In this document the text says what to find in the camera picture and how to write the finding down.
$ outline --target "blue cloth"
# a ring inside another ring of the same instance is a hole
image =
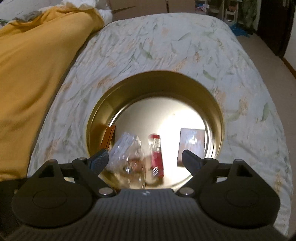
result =
[[[235,36],[241,36],[242,35],[242,36],[246,36],[248,38],[250,37],[245,30],[243,30],[242,28],[238,27],[236,24],[234,24],[233,26],[231,26],[230,29],[235,34]]]

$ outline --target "red can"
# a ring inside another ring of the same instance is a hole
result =
[[[161,154],[160,136],[157,134],[149,135],[148,143],[151,151],[153,176],[163,177],[163,157]]]

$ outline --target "dark wooden door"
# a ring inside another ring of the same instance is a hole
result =
[[[262,0],[257,34],[279,55],[284,56],[295,12],[292,0]]]

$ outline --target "floor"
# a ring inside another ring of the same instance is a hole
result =
[[[239,36],[238,41],[260,72],[284,126],[295,186],[290,236],[296,232],[296,79],[282,60],[275,56],[257,35],[253,34],[250,38]]]

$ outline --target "metal screw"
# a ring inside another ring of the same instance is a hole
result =
[[[110,195],[111,193],[113,193],[113,189],[112,188],[100,188],[99,193],[104,196]]]
[[[190,196],[194,193],[194,190],[192,188],[187,187],[187,188],[181,188],[179,192],[184,196]]]

